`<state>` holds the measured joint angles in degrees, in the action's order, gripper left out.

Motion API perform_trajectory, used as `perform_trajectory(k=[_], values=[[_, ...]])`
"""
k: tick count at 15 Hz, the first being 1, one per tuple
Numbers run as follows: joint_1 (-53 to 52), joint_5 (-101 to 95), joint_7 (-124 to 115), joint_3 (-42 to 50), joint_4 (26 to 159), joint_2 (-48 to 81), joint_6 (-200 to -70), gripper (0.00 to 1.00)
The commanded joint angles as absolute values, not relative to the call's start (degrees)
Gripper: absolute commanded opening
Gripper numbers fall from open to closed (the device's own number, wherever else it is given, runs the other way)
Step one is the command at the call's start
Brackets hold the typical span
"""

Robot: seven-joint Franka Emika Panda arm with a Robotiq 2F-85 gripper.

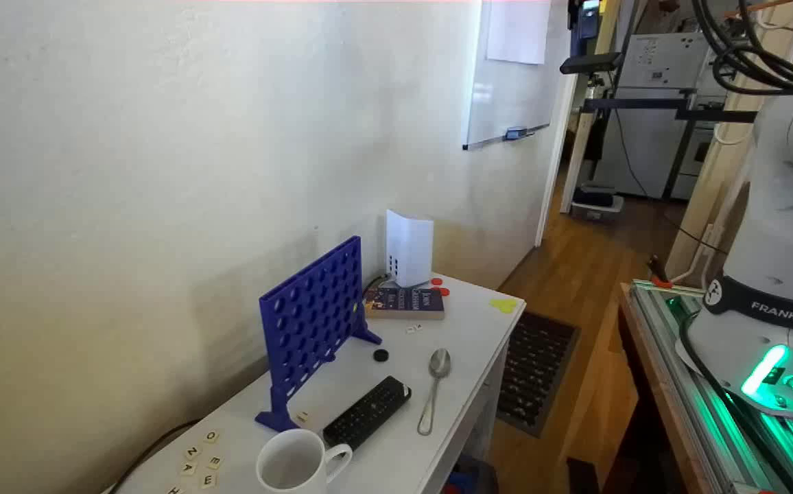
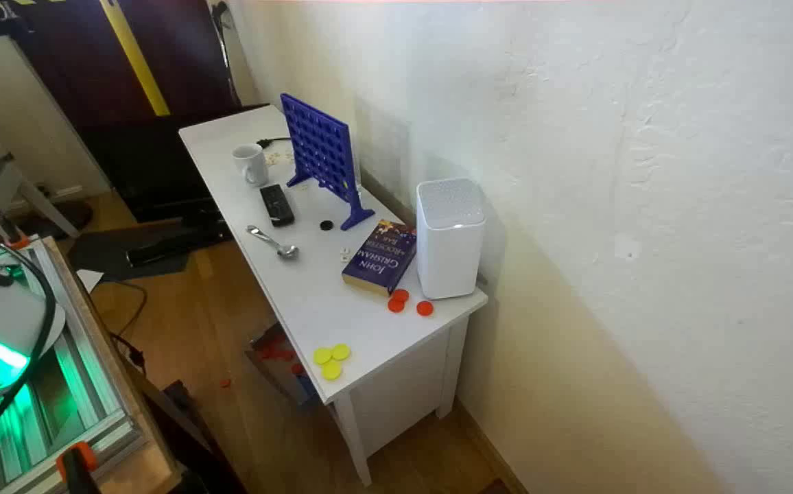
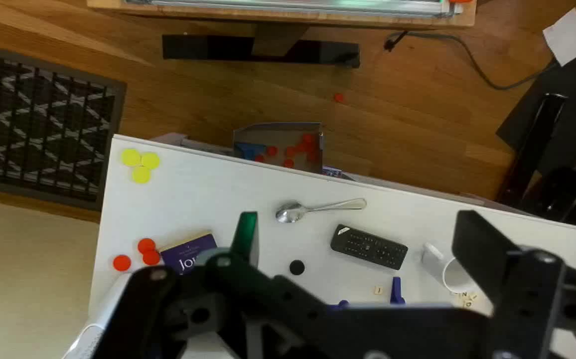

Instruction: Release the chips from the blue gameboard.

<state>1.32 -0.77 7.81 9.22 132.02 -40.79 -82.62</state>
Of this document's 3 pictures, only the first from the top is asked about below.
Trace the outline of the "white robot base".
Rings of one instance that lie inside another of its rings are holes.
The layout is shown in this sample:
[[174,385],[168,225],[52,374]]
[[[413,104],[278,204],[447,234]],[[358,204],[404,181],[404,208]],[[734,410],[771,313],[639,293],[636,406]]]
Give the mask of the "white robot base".
[[754,125],[747,208],[681,359],[750,406],[793,418],[793,97]]

